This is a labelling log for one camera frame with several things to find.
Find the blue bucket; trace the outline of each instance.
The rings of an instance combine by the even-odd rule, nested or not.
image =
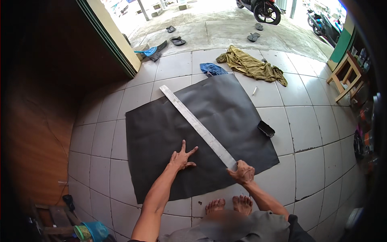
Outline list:
[[[109,235],[108,229],[101,222],[82,222],[81,224],[85,225],[90,231],[94,242],[102,242]]]

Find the olive green cloth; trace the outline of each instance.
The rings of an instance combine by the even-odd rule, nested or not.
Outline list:
[[[240,72],[245,76],[252,77],[255,80],[264,80],[267,82],[278,81],[283,86],[288,85],[288,82],[283,76],[284,72],[278,67],[257,60],[240,49],[235,48],[233,45],[230,45],[226,53],[221,54],[216,58],[216,62],[227,62],[232,70]]]

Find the white tile floor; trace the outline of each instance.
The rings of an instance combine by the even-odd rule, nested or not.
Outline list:
[[[343,233],[350,211],[360,205],[364,177],[353,151],[356,122],[338,95],[325,63],[272,50],[244,50],[284,71],[289,85],[255,81],[226,64],[249,94],[261,118],[276,134],[272,143],[280,163],[254,180],[300,225],[322,241]],[[194,51],[145,62],[129,82],[114,83],[88,95],[79,110],[70,144],[69,190],[82,221],[103,222],[118,241],[127,241],[140,215],[128,167],[125,113],[161,97],[167,85],[177,91],[207,77],[199,64],[216,63],[224,49]],[[257,94],[251,96],[255,87]],[[188,199],[168,202],[160,233],[194,226],[205,215],[205,205],[225,198],[232,209],[234,195],[248,194],[240,185]]]

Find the hand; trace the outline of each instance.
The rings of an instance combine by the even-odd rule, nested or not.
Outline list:
[[[194,162],[188,162],[188,157],[197,151],[198,147],[196,146],[193,150],[186,153],[185,152],[185,140],[183,139],[182,149],[179,153],[176,151],[173,152],[169,164],[177,166],[179,170],[184,170],[189,166],[196,166]]]
[[[245,185],[249,182],[254,181],[254,173],[255,169],[252,166],[249,166],[246,162],[243,160],[238,160],[236,162],[238,168],[236,171],[232,171],[230,169],[227,169],[228,174],[236,180],[237,183],[241,185]]]

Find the black leather sheet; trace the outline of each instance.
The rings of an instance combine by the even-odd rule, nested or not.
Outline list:
[[[234,75],[210,77],[175,95],[235,160],[246,161],[256,174],[279,163],[270,139],[257,129],[261,120],[258,112]],[[126,128],[130,174],[139,204],[165,169],[173,151],[180,151],[183,139],[187,141],[187,151],[199,147],[188,160],[197,166],[177,174],[169,201],[235,183],[223,162],[167,97],[127,112]]]

